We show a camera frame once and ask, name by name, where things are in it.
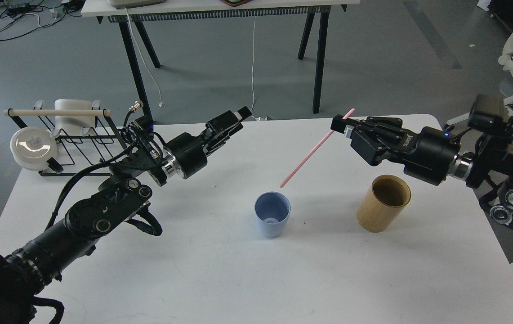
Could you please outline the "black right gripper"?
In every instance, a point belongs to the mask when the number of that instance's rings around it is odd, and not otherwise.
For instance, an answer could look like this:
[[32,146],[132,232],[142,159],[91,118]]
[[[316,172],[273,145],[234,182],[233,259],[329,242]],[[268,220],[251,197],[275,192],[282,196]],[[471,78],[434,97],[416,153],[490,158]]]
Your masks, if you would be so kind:
[[404,165],[406,175],[439,185],[446,179],[460,144],[444,131],[425,126],[416,134],[403,129],[402,124],[402,119],[397,117],[357,120],[336,115],[331,121],[331,130],[351,135],[351,148],[370,166],[388,160]]

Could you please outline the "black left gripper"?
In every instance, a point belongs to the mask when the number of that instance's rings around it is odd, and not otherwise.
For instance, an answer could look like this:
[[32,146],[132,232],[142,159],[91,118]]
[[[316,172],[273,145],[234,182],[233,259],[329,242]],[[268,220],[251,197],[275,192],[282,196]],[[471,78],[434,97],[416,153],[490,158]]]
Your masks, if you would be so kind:
[[[177,174],[182,179],[188,179],[202,168],[207,166],[208,158],[221,148],[232,135],[242,128],[242,121],[251,116],[247,106],[236,112],[226,111],[209,120],[205,124],[205,132],[192,136],[190,133],[182,133],[165,142],[161,136],[158,139],[162,143],[164,155],[157,166],[157,183],[159,186],[166,184],[166,179]],[[205,135],[207,135],[207,152],[205,151]]]

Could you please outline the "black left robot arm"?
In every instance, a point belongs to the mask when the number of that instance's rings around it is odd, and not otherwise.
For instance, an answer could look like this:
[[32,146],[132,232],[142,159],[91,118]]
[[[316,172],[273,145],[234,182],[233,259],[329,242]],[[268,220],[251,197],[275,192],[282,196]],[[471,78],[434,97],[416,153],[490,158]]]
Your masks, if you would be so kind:
[[[64,305],[59,300],[39,297],[53,280],[61,281],[63,270],[73,261],[90,256],[100,238],[121,223],[146,234],[160,236],[162,226],[150,213],[152,189],[138,176],[149,173],[158,186],[178,175],[190,178],[207,165],[207,158],[251,116],[248,107],[226,111],[207,121],[194,136],[184,132],[166,142],[153,129],[151,117],[127,122],[119,131],[126,148],[116,156],[74,174],[63,187],[46,229],[8,256],[0,255],[0,324],[28,324],[37,307],[51,307],[52,324],[61,322]],[[110,177],[90,198],[73,204],[64,218],[56,221],[65,197],[91,172],[108,168]]]

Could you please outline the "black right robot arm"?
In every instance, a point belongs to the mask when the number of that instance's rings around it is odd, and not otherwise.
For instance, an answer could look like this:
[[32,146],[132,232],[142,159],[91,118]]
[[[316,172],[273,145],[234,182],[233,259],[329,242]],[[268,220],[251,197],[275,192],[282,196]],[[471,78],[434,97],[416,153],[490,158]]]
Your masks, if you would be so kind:
[[434,186],[448,176],[474,189],[488,183],[492,190],[479,204],[513,230],[513,116],[503,99],[479,94],[474,101],[467,125],[481,136],[472,152],[460,151],[462,134],[431,127],[415,133],[402,124],[396,117],[355,120],[337,115],[330,128],[349,138],[351,148],[370,166],[384,160],[402,164],[404,174]]

